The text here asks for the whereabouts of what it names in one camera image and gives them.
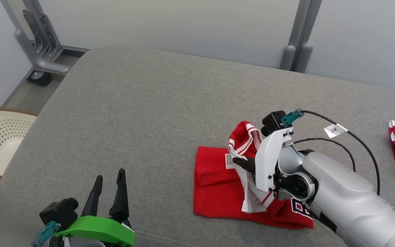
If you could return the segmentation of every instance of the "white label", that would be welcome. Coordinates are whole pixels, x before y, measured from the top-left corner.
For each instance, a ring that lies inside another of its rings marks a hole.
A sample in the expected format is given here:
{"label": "white label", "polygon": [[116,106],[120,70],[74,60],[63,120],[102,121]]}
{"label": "white label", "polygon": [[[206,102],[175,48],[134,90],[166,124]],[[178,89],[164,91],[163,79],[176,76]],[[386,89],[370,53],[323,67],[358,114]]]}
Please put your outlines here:
{"label": "white label", "polygon": [[329,127],[325,127],[324,131],[327,133],[329,138],[334,138],[335,136],[345,133],[347,130],[341,125],[330,125]]}
{"label": "white label", "polygon": [[234,169],[235,164],[232,162],[231,155],[229,153],[225,154],[225,168],[226,169]]}

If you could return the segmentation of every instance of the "garment care label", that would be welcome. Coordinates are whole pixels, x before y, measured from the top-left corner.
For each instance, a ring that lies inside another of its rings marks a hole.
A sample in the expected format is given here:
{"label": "garment care label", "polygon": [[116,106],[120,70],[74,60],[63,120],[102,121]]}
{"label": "garment care label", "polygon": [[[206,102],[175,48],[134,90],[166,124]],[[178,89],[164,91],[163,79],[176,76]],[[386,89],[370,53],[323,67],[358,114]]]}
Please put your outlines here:
{"label": "garment care label", "polygon": [[336,125],[330,125],[329,127],[325,127],[324,131],[327,133],[327,136],[329,136],[329,138],[334,138],[335,136],[339,136],[340,134],[345,133],[348,130],[344,128],[342,125],[336,124]]}
{"label": "garment care label", "polygon": [[234,163],[232,162],[231,155],[229,153],[225,154],[225,168],[226,169],[234,169]]}

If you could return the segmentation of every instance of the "green plastic part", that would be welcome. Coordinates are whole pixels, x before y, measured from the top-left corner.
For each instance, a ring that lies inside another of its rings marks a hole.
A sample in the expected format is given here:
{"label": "green plastic part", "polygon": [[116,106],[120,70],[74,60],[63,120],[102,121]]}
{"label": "green plastic part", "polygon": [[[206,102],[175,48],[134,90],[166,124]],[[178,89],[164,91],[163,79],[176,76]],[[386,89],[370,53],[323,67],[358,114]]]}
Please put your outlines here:
{"label": "green plastic part", "polygon": [[57,232],[54,236],[68,234],[122,246],[132,246],[135,242],[135,232],[130,228],[112,219],[90,215],[78,218],[68,229]]}

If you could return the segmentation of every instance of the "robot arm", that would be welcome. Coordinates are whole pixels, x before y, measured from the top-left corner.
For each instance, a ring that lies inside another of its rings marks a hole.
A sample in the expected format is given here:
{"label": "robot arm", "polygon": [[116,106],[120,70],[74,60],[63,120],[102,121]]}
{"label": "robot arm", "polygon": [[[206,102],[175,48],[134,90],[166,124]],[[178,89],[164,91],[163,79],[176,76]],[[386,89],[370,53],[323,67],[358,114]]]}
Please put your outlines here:
{"label": "robot arm", "polygon": [[391,204],[377,196],[365,178],[329,156],[282,147],[293,128],[281,124],[281,116],[286,115],[277,111],[263,119],[267,137],[255,157],[257,189],[272,190],[280,200],[301,200],[349,247],[395,247]]}

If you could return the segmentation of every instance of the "gray floor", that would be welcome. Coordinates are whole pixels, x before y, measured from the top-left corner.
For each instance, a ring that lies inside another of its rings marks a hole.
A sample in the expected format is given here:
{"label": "gray floor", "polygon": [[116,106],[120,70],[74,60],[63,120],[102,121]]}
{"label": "gray floor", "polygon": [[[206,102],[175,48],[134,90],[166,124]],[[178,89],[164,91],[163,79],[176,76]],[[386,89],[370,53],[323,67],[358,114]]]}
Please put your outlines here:
{"label": "gray floor", "polygon": [[[73,66],[82,55],[83,52],[64,50],[56,62]],[[48,86],[38,86],[28,81],[22,82],[6,107],[40,113],[64,77],[64,75],[53,74],[52,82]],[[7,220],[0,206],[0,246],[28,247],[34,240],[30,238],[31,236],[26,237],[16,230],[16,226]]]}

